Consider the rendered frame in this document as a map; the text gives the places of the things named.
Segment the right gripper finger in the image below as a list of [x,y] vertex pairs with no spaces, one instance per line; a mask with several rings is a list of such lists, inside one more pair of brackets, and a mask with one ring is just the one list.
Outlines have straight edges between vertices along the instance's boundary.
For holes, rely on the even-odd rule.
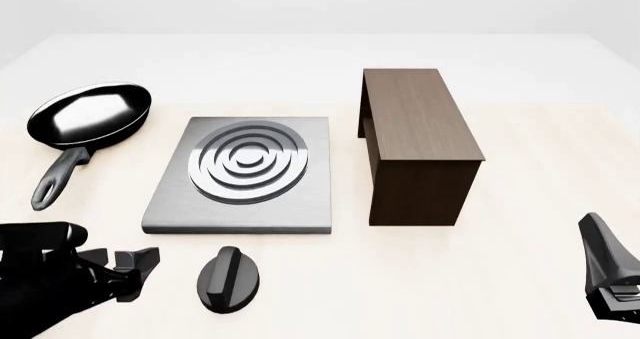
[[586,262],[585,290],[640,286],[640,260],[595,212],[578,223]]

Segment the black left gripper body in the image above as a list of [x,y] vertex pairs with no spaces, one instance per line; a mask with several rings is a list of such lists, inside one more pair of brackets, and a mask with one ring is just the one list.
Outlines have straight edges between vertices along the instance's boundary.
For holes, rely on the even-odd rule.
[[81,274],[80,293],[90,302],[133,302],[140,296],[141,271],[125,268],[108,269],[89,260],[77,260]]

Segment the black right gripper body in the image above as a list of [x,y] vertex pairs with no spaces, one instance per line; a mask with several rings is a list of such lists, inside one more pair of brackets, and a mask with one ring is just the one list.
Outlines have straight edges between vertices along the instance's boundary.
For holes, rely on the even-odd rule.
[[585,293],[598,320],[640,321],[640,282],[609,287],[586,282]]

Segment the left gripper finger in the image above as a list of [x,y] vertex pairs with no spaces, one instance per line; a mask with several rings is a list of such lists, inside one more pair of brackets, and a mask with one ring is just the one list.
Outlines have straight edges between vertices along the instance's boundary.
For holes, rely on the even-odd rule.
[[108,251],[106,248],[96,248],[76,253],[79,263],[76,274],[80,276],[105,276],[108,264]]
[[116,272],[137,270],[141,279],[146,279],[160,263],[160,251],[157,247],[144,248],[139,251],[116,251]]

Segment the round black stove knob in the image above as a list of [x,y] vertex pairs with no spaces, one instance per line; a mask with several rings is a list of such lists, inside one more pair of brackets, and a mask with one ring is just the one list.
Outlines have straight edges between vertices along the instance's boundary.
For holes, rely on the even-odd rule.
[[231,314],[249,305],[259,286],[259,270],[251,257],[237,247],[225,246],[199,273],[196,290],[209,311]]

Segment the flat grey stove plate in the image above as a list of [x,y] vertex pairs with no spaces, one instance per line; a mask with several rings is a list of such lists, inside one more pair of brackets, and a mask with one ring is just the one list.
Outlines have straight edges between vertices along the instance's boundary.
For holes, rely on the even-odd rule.
[[141,226],[145,233],[330,233],[329,120],[191,118]]

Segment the black frying pan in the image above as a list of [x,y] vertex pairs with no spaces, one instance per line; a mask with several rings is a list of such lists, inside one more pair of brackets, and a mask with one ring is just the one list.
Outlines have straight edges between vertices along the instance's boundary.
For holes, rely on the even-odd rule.
[[94,153],[135,134],[150,113],[152,96],[134,83],[97,83],[73,89],[42,104],[30,116],[27,131],[39,143],[62,153],[34,190],[31,206],[42,211],[66,187],[75,167]]

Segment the dark brown wooden cabinet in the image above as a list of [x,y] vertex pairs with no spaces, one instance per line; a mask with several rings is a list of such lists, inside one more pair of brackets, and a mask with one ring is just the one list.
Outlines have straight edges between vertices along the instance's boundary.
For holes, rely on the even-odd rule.
[[372,226],[452,226],[485,157],[440,72],[366,68],[357,136],[367,145]]

